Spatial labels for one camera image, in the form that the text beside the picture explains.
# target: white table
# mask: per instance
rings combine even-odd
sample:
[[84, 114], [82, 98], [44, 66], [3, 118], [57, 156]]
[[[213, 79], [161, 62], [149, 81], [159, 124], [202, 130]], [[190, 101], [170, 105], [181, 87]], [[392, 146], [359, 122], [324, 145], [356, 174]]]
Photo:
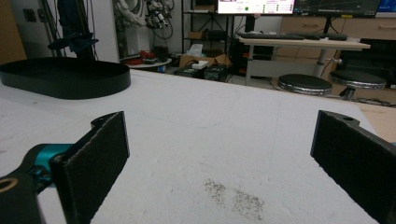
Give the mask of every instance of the white table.
[[[373, 130], [347, 102], [135, 70], [129, 89], [91, 100], [0, 85], [0, 175], [123, 110], [131, 157], [92, 223], [375, 223], [310, 157], [320, 109]], [[55, 189], [39, 201], [64, 223]]]
[[[370, 45], [350, 42], [350, 41], [335, 41], [335, 40], [283, 40], [283, 39], [245, 39], [240, 37], [239, 41], [244, 43], [245, 45], [250, 45], [249, 54], [247, 58], [247, 75], [246, 75], [246, 82], [245, 84], [248, 86], [250, 77], [251, 77], [251, 70], [252, 70], [252, 63], [253, 63], [253, 55], [254, 55], [254, 46], [270, 46], [270, 47], [285, 47], [285, 48], [314, 48], [320, 49], [320, 55], [318, 58], [318, 62], [315, 64], [313, 76], [320, 77], [323, 72], [324, 68], [324, 61], [326, 57], [326, 53], [328, 49], [342, 49], [342, 50], [362, 50], [362, 49], [369, 49]], [[276, 63], [276, 62], [267, 62], [262, 61], [262, 63]], [[288, 63], [283, 63], [283, 68], [287, 66]], [[282, 74], [295, 74], [296, 67], [292, 67], [288, 73]]]

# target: monitor screen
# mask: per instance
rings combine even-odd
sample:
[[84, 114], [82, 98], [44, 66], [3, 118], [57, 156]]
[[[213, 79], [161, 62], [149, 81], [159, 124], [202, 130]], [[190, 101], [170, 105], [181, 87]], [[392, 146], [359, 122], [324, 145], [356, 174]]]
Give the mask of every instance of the monitor screen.
[[294, 13], [309, 16], [373, 18], [380, 0], [296, 0]]
[[396, 0], [381, 0], [378, 11], [376, 12], [378, 18], [396, 18]]
[[219, 14], [290, 15], [294, 0], [218, 0]]

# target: black oval tray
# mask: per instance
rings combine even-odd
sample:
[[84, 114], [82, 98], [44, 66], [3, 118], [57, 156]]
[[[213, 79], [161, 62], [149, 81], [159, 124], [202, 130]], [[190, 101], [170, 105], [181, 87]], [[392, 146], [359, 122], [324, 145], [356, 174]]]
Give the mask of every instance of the black oval tray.
[[130, 69], [120, 63], [78, 58], [39, 58], [0, 65], [4, 85], [55, 98], [108, 96], [131, 85]]

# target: round stool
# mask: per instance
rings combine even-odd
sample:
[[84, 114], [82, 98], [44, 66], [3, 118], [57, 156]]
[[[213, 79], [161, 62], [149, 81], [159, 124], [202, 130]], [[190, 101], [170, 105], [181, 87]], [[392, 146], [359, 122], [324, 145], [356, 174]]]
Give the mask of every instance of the round stool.
[[287, 91], [308, 95], [326, 95], [332, 92], [332, 84], [320, 77], [287, 74], [279, 77], [277, 85]]
[[352, 100], [355, 88], [380, 90], [387, 85], [387, 81], [380, 77], [358, 71], [334, 71], [330, 73], [330, 78], [332, 81], [346, 86], [346, 89], [340, 93], [340, 96], [346, 101]]

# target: white tabletop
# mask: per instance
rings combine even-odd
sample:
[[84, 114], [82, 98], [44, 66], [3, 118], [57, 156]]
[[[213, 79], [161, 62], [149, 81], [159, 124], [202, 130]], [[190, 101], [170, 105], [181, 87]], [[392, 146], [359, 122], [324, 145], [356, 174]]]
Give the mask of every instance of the white tabletop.
[[316, 49], [344, 49], [344, 50], [362, 50], [369, 49], [370, 45], [337, 40], [285, 40], [285, 39], [245, 39], [239, 38], [239, 41], [246, 45], [263, 45], [274, 47], [290, 48], [316, 48]]
[[[91, 100], [0, 85], [0, 175], [123, 110], [131, 157], [92, 223], [375, 223], [309, 155], [320, 109], [373, 129], [340, 101], [135, 70], [129, 89]], [[39, 200], [64, 223], [55, 189]]]

